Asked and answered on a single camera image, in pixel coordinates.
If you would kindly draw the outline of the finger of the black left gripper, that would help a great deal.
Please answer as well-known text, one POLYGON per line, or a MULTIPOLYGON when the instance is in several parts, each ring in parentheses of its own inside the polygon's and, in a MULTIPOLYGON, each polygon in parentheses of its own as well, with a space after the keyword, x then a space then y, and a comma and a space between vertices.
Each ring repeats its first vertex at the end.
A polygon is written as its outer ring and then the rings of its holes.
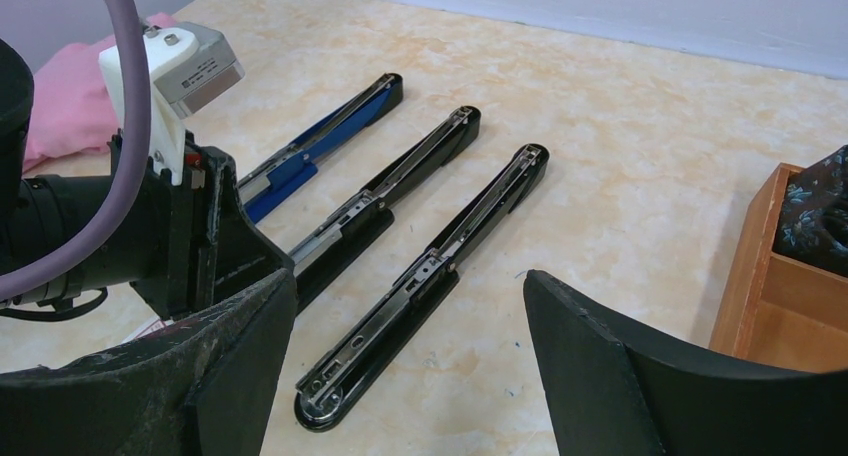
POLYGON ((292 272, 294 262, 243 208, 233 158, 207 154, 200 167, 205 185, 195 208, 195 306, 208 308, 280 269, 292 272))

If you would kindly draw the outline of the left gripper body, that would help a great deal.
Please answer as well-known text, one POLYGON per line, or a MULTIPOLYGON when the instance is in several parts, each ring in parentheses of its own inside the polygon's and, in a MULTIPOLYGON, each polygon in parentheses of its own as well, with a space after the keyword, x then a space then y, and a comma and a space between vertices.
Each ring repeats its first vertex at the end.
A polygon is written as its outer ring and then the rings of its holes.
MULTIPOLYGON (((184 318, 239 290, 224 229, 239 218, 235 161, 214 146, 186 142, 183 182, 148 168, 115 232, 73 269, 20 295, 22 304, 72 311, 74 299, 127 283, 162 318, 184 318)), ((19 186, 19 263, 59 248, 103 203, 109 176, 26 178, 19 186)))

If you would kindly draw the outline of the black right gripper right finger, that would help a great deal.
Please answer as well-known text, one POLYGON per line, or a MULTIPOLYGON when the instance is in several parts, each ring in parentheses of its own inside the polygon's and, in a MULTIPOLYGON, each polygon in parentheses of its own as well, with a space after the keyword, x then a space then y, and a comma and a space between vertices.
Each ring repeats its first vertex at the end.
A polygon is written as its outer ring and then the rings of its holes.
POLYGON ((562 455, 843 455, 847 374, 724 355, 542 270, 523 298, 562 455))

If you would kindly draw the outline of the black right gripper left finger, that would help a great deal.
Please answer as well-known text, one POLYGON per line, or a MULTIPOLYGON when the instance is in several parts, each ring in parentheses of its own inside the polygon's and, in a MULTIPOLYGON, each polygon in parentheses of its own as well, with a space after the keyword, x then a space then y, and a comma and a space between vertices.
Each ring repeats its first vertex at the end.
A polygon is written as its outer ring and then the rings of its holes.
POLYGON ((296 315, 279 270, 150 335, 1 377, 5 455, 257 455, 296 315))

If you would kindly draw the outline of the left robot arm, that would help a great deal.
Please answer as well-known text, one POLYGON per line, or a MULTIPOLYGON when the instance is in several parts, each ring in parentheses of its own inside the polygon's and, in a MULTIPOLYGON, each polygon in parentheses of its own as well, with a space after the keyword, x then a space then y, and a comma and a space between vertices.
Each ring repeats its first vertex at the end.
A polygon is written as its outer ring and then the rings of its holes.
MULTIPOLYGON (((22 167, 34 100, 23 58, 1 48, 1 270, 10 273, 54 251, 93 217, 108 176, 24 178, 22 167)), ((202 311, 293 260, 262 234, 244 209, 235 162, 218 148, 185 137, 183 180, 147 170, 116 231, 70 271, 1 305, 5 317, 59 322, 103 303, 127 283, 162 319, 202 311)))

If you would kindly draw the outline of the blue stapler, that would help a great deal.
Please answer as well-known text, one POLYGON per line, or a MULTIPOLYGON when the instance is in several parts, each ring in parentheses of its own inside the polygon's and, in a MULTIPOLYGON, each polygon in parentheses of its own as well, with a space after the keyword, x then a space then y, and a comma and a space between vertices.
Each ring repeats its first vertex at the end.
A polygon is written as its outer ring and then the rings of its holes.
POLYGON ((392 111, 403 98, 403 77, 385 73, 242 177, 238 190, 249 219, 261 221, 317 173, 322 158, 392 111))

